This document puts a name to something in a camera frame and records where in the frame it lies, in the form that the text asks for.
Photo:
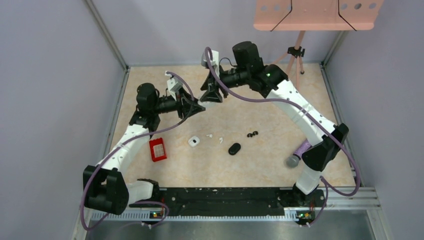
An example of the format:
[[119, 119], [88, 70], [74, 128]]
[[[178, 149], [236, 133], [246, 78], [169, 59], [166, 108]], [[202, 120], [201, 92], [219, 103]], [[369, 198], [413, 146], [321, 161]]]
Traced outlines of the white oval charging case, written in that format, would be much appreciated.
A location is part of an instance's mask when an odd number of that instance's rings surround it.
[[214, 107], [217, 103], [216, 102], [210, 102], [210, 101], [199, 101], [198, 104], [205, 109], [209, 109]]

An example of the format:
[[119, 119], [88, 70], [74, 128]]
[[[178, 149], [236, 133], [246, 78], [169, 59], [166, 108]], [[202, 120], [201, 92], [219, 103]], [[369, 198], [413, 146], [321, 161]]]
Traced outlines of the black oval earbud case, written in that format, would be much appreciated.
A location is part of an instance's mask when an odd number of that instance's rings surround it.
[[236, 142], [236, 143], [232, 144], [232, 145], [229, 147], [229, 149], [228, 149], [228, 153], [229, 153], [231, 156], [234, 156], [234, 155], [236, 155], [236, 154], [237, 154], [240, 150], [241, 150], [241, 144], [240, 144], [240, 143], [238, 143], [238, 142]]

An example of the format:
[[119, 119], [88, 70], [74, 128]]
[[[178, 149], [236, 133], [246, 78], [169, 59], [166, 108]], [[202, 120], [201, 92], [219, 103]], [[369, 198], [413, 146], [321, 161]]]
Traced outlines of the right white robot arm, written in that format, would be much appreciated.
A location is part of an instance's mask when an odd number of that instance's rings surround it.
[[311, 144], [301, 156], [305, 166], [295, 182], [293, 200], [299, 206], [307, 206], [314, 198], [327, 164], [339, 151], [345, 152], [343, 144], [349, 128], [335, 124], [321, 115], [295, 88], [288, 75], [277, 65], [265, 65], [259, 56], [257, 45], [243, 41], [233, 48], [236, 66], [224, 71], [220, 66], [218, 52], [206, 47], [202, 65], [210, 70], [213, 81], [209, 84], [214, 93], [223, 94], [251, 103], [273, 103], [295, 123]]

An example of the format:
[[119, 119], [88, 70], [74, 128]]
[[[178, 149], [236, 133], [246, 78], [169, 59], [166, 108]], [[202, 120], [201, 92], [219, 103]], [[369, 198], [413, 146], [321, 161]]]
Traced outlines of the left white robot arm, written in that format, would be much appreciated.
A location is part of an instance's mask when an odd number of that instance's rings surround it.
[[171, 95], [160, 96], [151, 83], [137, 88], [136, 109], [119, 142], [97, 165], [88, 165], [83, 171], [84, 207], [120, 215], [128, 205], [143, 201], [154, 207], [160, 202], [158, 184], [149, 179], [126, 183], [124, 174], [139, 150], [154, 134], [158, 134], [160, 115], [176, 111], [178, 117], [187, 118], [205, 111], [199, 100], [182, 86]]

